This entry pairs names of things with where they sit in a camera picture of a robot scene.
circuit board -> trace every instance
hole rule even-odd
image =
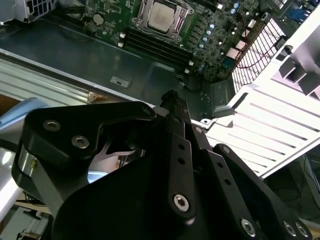
[[[211,81],[247,44],[257,8],[257,0],[87,0],[85,16],[103,41]]]

